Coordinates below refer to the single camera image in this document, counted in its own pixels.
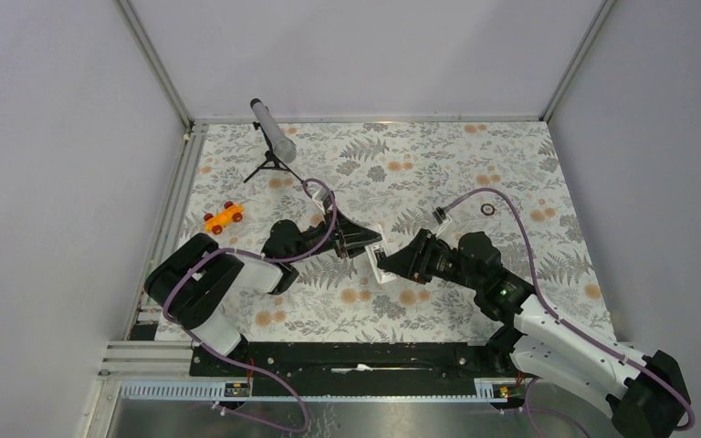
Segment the white AC remote control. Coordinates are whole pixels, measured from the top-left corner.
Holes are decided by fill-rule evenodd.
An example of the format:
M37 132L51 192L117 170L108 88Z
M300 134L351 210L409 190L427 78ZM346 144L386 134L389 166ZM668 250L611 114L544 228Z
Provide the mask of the white AC remote control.
M386 284L394 281L397 275L378 267L380 261L391 253L390 242L386 238L381 224L375 224L372 230L380 235L380 240L365 246L365 251L369 257L373 275L378 284Z

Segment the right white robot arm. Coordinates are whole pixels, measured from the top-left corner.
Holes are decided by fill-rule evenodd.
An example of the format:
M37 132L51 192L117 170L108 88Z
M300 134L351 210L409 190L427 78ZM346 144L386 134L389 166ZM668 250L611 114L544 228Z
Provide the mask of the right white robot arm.
M476 306L502 325L487 351L495 374L520 370L557 385L605 414L623 437L669 437L695 423L675 358L661 350L644 354L566 319L503 267L482 232L451 247L422 229L401 250L378 256L376 265L416 283L439 278L474 290Z

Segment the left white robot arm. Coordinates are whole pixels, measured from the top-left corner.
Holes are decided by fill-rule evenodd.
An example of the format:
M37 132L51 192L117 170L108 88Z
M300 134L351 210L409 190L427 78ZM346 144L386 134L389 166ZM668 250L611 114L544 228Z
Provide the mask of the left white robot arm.
M247 353L239 345L244 336L222 310L225 295L279 295L298 277L295 262L328 251L353 258L381 241L379 232L332 211L304 231L290 220L276 222L260 255L224 251L211 236L197 234L147 276L144 291L166 319L213 349L211 361L223 374L234 375L245 367Z

